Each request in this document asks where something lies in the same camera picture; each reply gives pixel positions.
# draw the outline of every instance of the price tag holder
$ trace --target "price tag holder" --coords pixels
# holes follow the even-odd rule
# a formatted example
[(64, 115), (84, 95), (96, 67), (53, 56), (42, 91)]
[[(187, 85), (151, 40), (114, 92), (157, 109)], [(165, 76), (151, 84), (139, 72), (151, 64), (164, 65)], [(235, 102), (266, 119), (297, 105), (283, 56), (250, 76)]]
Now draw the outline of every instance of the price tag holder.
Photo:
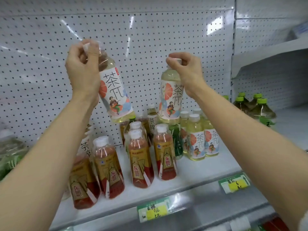
[(244, 174), (237, 174), (218, 181), (226, 194), (236, 192), (250, 186), (249, 180)]
[(140, 223), (166, 216), (171, 213), (169, 197), (137, 206), (137, 212)]

